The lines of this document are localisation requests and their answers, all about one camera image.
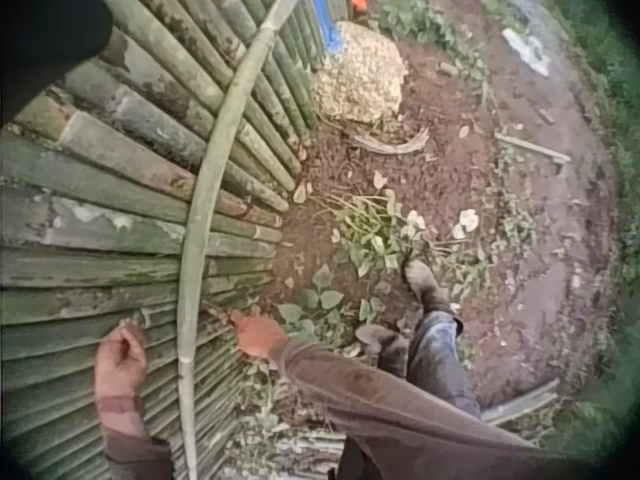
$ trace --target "sawdust pile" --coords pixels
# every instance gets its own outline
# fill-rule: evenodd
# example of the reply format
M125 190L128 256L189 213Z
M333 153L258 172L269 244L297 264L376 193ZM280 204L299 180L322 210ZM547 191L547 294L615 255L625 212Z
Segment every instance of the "sawdust pile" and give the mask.
M325 117L375 123L395 115L407 69L396 45L379 33L338 22L344 46L327 55L313 80L312 96Z

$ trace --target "person's right hand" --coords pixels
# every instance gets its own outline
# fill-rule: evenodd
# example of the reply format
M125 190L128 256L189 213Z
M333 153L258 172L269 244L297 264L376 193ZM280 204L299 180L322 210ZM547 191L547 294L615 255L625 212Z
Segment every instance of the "person's right hand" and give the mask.
M265 315L245 315L234 310L229 318L236 327L240 350L252 357L268 358L276 344L289 338L278 322Z

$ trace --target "bamboo fence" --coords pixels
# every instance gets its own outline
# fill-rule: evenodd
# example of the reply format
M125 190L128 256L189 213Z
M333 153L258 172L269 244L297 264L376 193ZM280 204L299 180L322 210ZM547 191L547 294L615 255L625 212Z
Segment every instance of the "bamboo fence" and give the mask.
M109 478L93 361L144 325L145 422L213 473L244 363L206 309L249 308L316 117L313 0L105 0L109 44L2 131L5 443L36 479Z

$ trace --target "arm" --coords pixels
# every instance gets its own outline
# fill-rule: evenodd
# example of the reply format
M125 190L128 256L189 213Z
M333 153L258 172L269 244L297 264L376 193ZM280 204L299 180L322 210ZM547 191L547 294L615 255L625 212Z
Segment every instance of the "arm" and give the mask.
M483 424L404 380L319 345L290 339L271 318L234 312L231 320L245 353L275 362L280 373L349 436L428 435L455 437L469 445L531 448L515 435Z
M137 388L147 373L142 331L123 321L96 354L95 403L113 478L170 479L171 449L150 437Z

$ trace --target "soil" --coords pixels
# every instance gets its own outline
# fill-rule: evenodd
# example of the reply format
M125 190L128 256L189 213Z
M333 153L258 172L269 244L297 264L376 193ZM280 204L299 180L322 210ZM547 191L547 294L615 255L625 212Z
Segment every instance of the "soil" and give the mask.
M311 285L311 277L324 263L334 274L333 287L354 304L368 297L378 282L378 275L358 280L352 265L332 263L339 248L330 239L335 225L314 196L375 194L377 170L404 203L405 214L417 210L446 236L459 212L474 208L481 217L478 234L489 242L495 224L494 210L485 208L495 203L487 193L496 155L493 131L507 126L507 135L570 155L572 162L558 167L547 157L518 152L524 161L510 171L508 187L534 217L537 239L527 255L505 256L492 269L492 287L461 306L465 335L475 345L470 378L483 407L554 377L561 379L565 391L582 383L590 372L594 339L606 324L613 251L614 177L594 132L594 102L559 43L562 33L553 19L534 1L518 3L551 57L551 76L544 78L520 61L480 2L442 2L446 18L467 25L473 33L469 42L491 71L496 105L489 111L481 108L463 80L436 73L438 61L452 63L442 51L399 43L409 68L400 109L403 136L409 139L428 126L425 150L402 156L374 154L351 145L338 129L319 128L302 176L313 185L314 195L303 205L294 204L286 216L284 241L291 246L280 247L276 282L263 295L271 304L267 309L275 313L273 306L291 301ZM539 109L549 112L555 124L547 124ZM460 139L465 125L470 133ZM426 154L435 160L426 161ZM285 286L289 277L295 282L292 290ZM386 277L393 290L383 297L387 309L381 320L392 323L413 316L418 306L399 275Z

